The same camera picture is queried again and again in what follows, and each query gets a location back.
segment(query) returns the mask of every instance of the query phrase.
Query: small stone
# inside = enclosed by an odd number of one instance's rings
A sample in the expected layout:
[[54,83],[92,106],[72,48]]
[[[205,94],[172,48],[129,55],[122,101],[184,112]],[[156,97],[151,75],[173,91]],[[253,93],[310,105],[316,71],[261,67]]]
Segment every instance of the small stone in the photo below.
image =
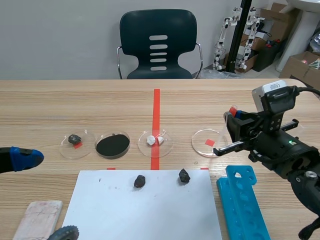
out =
[[146,184],[146,177],[139,175],[134,181],[134,186],[136,188],[142,188]]
[[179,172],[179,178],[182,183],[188,183],[190,181],[189,174],[184,168]]
[[148,137],[146,138],[146,142],[147,142],[150,146],[152,146],[153,144],[155,144],[156,138],[155,138],[154,136],[150,135],[150,136],[148,136]]
[[163,144],[164,141],[165,141],[165,139],[164,139],[162,136],[158,136],[159,146],[160,146],[161,144]]
[[75,134],[71,134],[68,138],[68,142],[73,145],[79,144],[81,142],[81,137]]

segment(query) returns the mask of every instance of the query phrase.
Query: gear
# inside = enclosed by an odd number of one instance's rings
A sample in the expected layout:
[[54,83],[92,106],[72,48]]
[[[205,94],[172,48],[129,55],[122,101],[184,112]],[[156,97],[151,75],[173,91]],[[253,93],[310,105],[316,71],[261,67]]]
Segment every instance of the gear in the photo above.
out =
[[76,226],[64,226],[55,231],[47,240],[77,240],[79,231]]

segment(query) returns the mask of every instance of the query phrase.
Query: white board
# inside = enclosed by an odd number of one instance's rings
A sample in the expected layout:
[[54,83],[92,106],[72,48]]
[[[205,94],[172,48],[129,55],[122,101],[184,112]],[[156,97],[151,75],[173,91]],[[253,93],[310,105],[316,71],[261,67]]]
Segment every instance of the white board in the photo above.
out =
[[209,171],[187,170],[188,184],[179,172],[81,171],[63,226],[77,226],[78,240],[222,240]]

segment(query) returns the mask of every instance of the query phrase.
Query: black rock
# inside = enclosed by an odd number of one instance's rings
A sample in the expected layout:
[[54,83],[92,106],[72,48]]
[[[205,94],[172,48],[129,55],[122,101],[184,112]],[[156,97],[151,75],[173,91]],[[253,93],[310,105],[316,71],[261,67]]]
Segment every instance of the black rock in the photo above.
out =
[[183,183],[188,183],[190,181],[189,174],[184,168],[179,172],[179,178]]
[[139,175],[134,181],[134,186],[136,188],[142,188],[146,184],[146,177]]
[[68,138],[68,142],[73,145],[76,145],[81,142],[81,137],[79,137],[78,135],[75,135],[75,134],[71,134]]

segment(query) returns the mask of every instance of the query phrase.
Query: black chair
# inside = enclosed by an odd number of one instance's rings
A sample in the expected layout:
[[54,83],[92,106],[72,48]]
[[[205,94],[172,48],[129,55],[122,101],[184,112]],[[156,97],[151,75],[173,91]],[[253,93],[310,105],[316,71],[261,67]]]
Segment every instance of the black chair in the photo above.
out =
[[119,50],[138,58],[139,65],[127,79],[192,79],[191,73],[180,67],[178,57],[199,47],[203,67],[201,45],[197,40],[197,21],[192,12],[182,9],[153,9],[130,11],[120,21],[122,46],[117,49],[120,79]]

